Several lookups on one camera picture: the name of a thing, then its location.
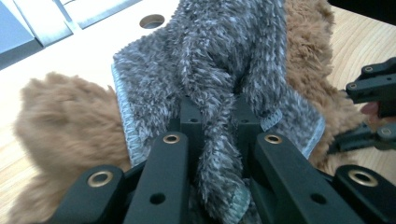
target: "round hole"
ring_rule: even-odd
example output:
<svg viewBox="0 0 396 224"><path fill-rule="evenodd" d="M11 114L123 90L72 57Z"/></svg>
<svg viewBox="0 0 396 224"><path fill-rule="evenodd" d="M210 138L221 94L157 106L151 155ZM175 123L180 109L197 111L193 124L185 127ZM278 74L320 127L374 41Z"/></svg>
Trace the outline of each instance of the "round hole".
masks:
<svg viewBox="0 0 396 224"><path fill-rule="evenodd" d="M268 134L265 136L265 141L271 144L280 144L282 142L282 138L273 134Z"/></svg>
<svg viewBox="0 0 396 224"><path fill-rule="evenodd" d="M365 67L364 68L364 71L366 71L366 72L371 72L371 71L373 71L373 67Z"/></svg>
<svg viewBox="0 0 396 224"><path fill-rule="evenodd" d="M109 171L99 171L88 178L88 185L92 188L99 188L108 184L113 179L113 174Z"/></svg>
<svg viewBox="0 0 396 224"><path fill-rule="evenodd" d="M139 25L145 29L154 29L161 26L165 22L165 18L162 15L153 14L143 18Z"/></svg>
<svg viewBox="0 0 396 224"><path fill-rule="evenodd" d="M313 193L313 194L311 194L311 199L312 199L312 201L314 201L315 203L319 203L319 204L325 204L325 203L327 203L326 198L323 197L323 195L318 194L318 193Z"/></svg>
<svg viewBox="0 0 396 224"><path fill-rule="evenodd" d="M391 135L392 131L389 128L383 128L381 129L381 133L384 135Z"/></svg>
<svg viewBox="0 0 396 224"><path fill-rule="evenodd" d="M349 84L350 89L356 89L357 87L358 87L358 85L356 85L356 83Z"/></svg>
<svg viewBox="0 0 396 224"><path fill-rule="evenodd" d="M378 181L372 175L364 171L351 170L348 172L348 176L356 183L366 187L375 187L378 185Z"/></svg>
<svg viewBox="0 0 396 224"><path fill-rule="evenodd" d="M152 204L161 204L163 202L165 202L165 195L163 193L156 193L151 195L151 197L149 197L149 201Z"/></svg>
<svg viewBox="0 0 396 224"><path fill-rule="evenodd" d="M163 138L163 141L167 144L174 144L180 141L180 138L176 134L169 134Z"/></svg>

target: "wooden table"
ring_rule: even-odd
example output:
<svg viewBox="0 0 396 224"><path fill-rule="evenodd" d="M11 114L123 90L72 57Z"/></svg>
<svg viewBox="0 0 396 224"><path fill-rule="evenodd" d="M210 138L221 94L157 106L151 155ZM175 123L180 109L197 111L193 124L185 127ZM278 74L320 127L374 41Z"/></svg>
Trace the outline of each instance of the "wooden table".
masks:
<svg viewBox="0 0 396 224"><path fill-rule="evenodd" d="M139 27L140 19L162 14L168 20L177 5L177 1L166 4L153 1L138 3L0 71L0 223L6 222L13 200L36 173L12 131L21 109L20 89L30 78L43 78L49 71L80 75L101 86L114 86L110 73L112 55L132 40L152 32ZM343 9L333 10L334 69L329 80L343 89L356 78L363 65L396 56L396 27ZM396 183L396 151L365 149L358 158L361 165Z"/></svg>

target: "gray fuzzy fabric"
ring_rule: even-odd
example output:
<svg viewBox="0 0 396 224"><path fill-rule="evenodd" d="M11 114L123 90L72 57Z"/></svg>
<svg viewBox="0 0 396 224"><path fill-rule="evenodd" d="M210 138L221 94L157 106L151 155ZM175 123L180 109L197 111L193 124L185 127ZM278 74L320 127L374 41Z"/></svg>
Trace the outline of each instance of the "gray fuzzy fabric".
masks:
<svg viewBox="0 0 396 224"><path fill-rule="evenodd" d="M305 156L324 129L319 113L286 83L284 16L281 0L181 0L164 28L114 56L132 164L146 159L152 140L178 117L181 96L189 95L205 133L198 195L223 223L246 220L247 210L254 210L227 129L237 91L247 96L264 131L289 136Z"/></svg>

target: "brown plush toy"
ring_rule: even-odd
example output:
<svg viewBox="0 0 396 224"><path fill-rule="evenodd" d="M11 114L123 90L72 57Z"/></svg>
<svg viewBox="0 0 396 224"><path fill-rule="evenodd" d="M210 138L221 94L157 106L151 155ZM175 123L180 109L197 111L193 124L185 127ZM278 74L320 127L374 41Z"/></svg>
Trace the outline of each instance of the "brown plush toy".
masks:
<svg viewBox="0 0 396 224"><path fill-rule="evenodd" d="M332 174L352 163L345 154L327 156L333 138L363 121L344 93L326 79L332 71L333 14L326 0L287 0L288 82L326 119L309 160ZM131 167L115 92L79 77L50 73L22 90L16 135L39 168L9 213L8 223L48 219L79 175L101 164Z"/></svg>

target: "black metal bracket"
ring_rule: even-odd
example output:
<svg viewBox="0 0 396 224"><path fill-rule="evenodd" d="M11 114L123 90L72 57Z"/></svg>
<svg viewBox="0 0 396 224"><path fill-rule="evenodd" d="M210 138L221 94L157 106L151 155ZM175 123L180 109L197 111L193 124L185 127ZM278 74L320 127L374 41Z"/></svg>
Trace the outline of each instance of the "black metal bracket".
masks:
<svg viewBox="0 0 396 224"><path fill-rule="evenodd" d="M363 66L361 75L346 85L346 93L354 104L378 102L380 118L396 116L396 57L384 63ZM329 153L376 147L380 150L396 148L396 123L373 132L366 124L335 136Z"/></svg>
<svg viewBox="0 0 396 224"><path fill-rule="evenodd" d="M322 174L287 136L261 132L246 108L240 96L237 145L263 223L396 222L396 188L386 179L359 166L343 167L334 178ZM148 160L126 173L109 165L85 172L46 223L192 223L197 216L189 211L189 179L202 151L201 120L185 97L180 121L174 122L183 133L158 136ZM384 195L380 202L378 195ZM193 209L204 216L194 223L218 223L200 207Z"/></svg>

